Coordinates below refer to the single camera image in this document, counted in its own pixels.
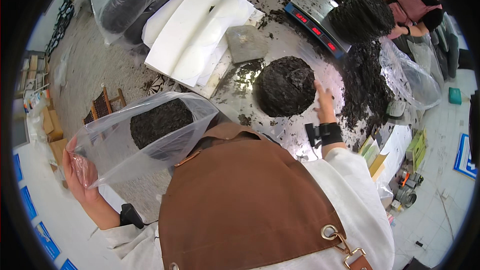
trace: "tiled floor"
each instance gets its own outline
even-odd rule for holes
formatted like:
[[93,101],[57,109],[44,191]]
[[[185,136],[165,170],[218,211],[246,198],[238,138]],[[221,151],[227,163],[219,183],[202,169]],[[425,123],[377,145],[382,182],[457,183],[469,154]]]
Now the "tiled floor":
[[[413,206],[395,215],[393,270],[402,269],[412,257],[435,267],[452,245],[471,201],[475,181],[453,170],[460,133],[468,134],[470,103],[448,103],[449,87],[474,93],[474,72],[459,69],[456,80],[445,83],[442,102],[424,114],[428,147],[418,172],[425,180],[415,189]],[[446,198],[441,197],[444,191]]]

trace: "person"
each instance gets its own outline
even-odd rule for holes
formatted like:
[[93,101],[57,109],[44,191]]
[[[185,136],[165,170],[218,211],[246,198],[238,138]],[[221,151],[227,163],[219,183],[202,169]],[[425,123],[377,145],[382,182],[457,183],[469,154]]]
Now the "person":
[[392,9],[396,23],[388,35],[391,40],[402,34],[421,37],[428,32],[433,32],[443,20],[444,11],[440,0],[384,1]]
[[302,164],[248,127],[218,124],[176,165],[158,222],[141,229],[83,187],[72,160],[81,157],[67,148],[69,189],[127,269],[333,270],[345,259],[353,270],[392,269],[393,235],[365,159],[342,141],[331,91],[314,84],[330,132],[323,159]]

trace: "metal buckle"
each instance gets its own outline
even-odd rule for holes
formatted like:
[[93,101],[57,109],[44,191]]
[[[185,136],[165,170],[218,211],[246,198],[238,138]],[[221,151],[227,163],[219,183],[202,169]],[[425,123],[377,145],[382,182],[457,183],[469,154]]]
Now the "metal buckle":
[[[333,229],[333,231],[334,231],[330,236],[327,236],[327,235],[325,234],[325,231],[327,230],[327,228],[331,228],[331,229]],[[330,241],[331,241],[331,240],[334,240],[335,238],[338,237],[338,238],[341,240],[341,243],[343,243],[343,244],[345,245],[345,248],[342,248],[342,247],[340,247],[340,246],[338,246],[338,245],[335,245],[335,248],[338,249],[338,250],[340,250],[341,252],[343,252],[343,253],[345,253],[345,254],[347,255],[347,256],[345,256],[345,258],[343,259],[343,265],[344,265],[347,269],[351,269],[351,268],[350,268],[350,265],[347,263],[347,260],[348,260],[352,255],[354,255],[357,251],[360,251],[364,257],[367,256],[367,254],[365,253],[365,250],[363,250],[363,248],[358,247],[358,248],[355,248],[353,251],[350,250],[349,245],[348,245],[347,242],[345,241],[346,238],[344,238],[344,237],[342,236],[342,234],[339,233],[339,230],[338,230],[334,225],[327,224],[327,225],[323,226],[323,227],[321,228],[320,235],[321,235],[321,237],[322,237],[323,239],[325,239],[325,240],[330,240]]]

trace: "brown leather apron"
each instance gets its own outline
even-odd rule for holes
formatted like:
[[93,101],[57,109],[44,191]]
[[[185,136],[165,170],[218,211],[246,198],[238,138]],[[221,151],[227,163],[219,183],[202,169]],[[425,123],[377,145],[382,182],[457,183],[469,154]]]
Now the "brown leather apron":
[[303,165],[248,127],[223,123],[174,172],[158,232],[165,270],[243,270],[341,243],[334,207]]

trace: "metal grommet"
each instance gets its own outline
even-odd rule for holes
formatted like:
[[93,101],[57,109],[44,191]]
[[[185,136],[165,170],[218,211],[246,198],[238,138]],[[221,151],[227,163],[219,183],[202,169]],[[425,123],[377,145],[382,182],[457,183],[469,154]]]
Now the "metal grommet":
[[180,267],[177,265],[177,263],[170,263],[170,267],[168,269],[169,270],[180,270]]
[[331,225],[331,224],[327,224],[327,225],[325,225],[325,226],[323,226],[323,227],[321,228],[321,231],[320,231],[321,237],[322,237],[323,239],[325,239],[325,240],[332,241],[332,240],[335,239],[337,236],[336,236],[335,234],[334,234],[334,235],[330,235],[330,237],[326,236],[326,235],[325,235],[325,231],[327,230],[327,228],[333,229],[333,231],[334,231],[335,233],[338,233],[339,230],[338,230],[335,226],[333,226],[333,225]]

